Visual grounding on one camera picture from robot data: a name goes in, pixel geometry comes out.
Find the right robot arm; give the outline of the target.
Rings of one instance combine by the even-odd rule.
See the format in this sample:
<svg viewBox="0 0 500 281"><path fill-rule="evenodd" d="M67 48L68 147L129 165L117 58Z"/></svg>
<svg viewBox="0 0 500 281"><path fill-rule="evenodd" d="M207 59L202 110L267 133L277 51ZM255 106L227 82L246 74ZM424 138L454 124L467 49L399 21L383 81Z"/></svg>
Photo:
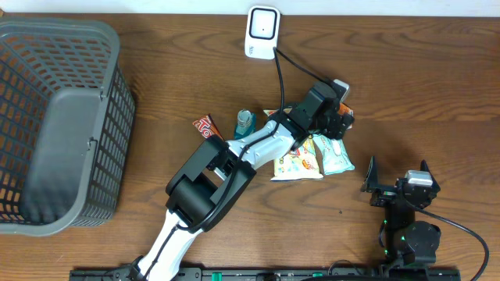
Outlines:
<svg viewBox="0 0 500 281"><path fill-rule="evenodd" d="M370 205L384 209L379 244L386 250L386 262L381 271L409 267L425 267L436 262L441 239L438 226L416 220L416 209L429 206L441 190L425 161L420 169L409 170L392 185L378 181L374 157L361 187L371 194Z"/></svg>

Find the teal mouthwash bottle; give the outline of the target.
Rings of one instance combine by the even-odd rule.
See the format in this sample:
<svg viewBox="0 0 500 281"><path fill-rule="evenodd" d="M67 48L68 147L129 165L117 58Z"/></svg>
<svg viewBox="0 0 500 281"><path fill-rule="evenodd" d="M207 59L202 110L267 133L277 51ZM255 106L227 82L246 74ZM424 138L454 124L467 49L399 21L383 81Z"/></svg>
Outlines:
<svg viewBox="0 0 500 281"><path fill-rule="evenodd" d="M234 129L234 139L238 140L255 132L256 114L242 109L237 114L237 123Z"/></svg>

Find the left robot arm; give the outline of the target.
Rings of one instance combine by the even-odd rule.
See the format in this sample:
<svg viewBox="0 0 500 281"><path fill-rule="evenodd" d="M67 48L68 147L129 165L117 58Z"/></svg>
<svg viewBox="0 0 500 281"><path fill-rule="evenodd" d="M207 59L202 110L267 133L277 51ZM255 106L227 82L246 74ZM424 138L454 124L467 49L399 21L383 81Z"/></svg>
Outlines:
<svg viewBox="0 0 500 281"><path fill-rule="evenodd" d="M150 251L130 270L132 280L171 280L195 238L230 211L257 169L286 155L312 134L340 140L353 124L342 113L349 86L315 83L303 101L279 109L262 129L238 140L205 139L166 185L166 218Z"/></svg>

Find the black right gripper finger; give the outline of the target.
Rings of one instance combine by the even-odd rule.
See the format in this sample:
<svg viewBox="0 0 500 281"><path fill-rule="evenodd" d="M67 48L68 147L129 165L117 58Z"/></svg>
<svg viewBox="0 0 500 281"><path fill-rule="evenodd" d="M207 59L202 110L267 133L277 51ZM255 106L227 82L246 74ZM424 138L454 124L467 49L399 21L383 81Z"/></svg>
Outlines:
<svg viewBox="0 0 500 281"><path fill-rule="evenodd" d="M369 168L360 190L362 192L373 193L379 188L377 164L374 156L370 159Z"/></svg>
<svg viewBox="0 0 500 281"><path fill-rule="evenodd" d="M430 178L432 180L432 188L435 192L439 192L441 190L441 187L439 186L438 182L436 181L436 179L434 178L434 176L432 175L432 173L430 172L430 169L429 169L429 166L427 164L427 162L425 160L422 160L421 163L420 163L420 171L422 172L426 172L430 175Z"/></svg>

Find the yellow snack chips bag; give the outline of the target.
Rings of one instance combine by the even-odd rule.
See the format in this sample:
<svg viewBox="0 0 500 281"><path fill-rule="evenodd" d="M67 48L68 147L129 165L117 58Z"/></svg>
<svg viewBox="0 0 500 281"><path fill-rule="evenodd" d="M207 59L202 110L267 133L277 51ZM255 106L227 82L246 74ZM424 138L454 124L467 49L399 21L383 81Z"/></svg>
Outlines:
<svg viewBox="0 0 500 281"><path fill-rule="evenodd" d="M273 161L271 181L321 180L323 174L316 159L316 149L311 136L305 139L301 147L289 151Z"/></svg>

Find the red chocolate bar wrapper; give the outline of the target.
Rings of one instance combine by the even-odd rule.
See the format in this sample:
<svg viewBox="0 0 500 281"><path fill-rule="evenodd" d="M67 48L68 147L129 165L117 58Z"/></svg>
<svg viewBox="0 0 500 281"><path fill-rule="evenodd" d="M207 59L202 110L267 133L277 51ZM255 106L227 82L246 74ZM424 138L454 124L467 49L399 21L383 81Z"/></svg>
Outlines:
<svg viewBox="0 0 500 281"><path fill-rule="evenodd" d="M216 127L213 118L210 114L204 115L199 119L196 119L192 124L204 138L209 138L211 136L218 136L220 139L223 140L223 136Z"/></svg>

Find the light blue wet wipes pack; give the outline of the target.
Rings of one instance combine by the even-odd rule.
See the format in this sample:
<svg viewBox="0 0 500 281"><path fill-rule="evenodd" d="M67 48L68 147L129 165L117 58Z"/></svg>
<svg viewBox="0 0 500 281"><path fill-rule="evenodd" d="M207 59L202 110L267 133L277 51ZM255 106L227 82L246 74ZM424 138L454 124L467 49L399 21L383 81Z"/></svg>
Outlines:
<svg viewBox="0 0 500 281"><path fill-rule="evenodd" d="M348 157L342 140L329 139L324 135L317 134L313 136L313 141L321 152L325 175L333 175L355 169L355 166Z"/></svg>

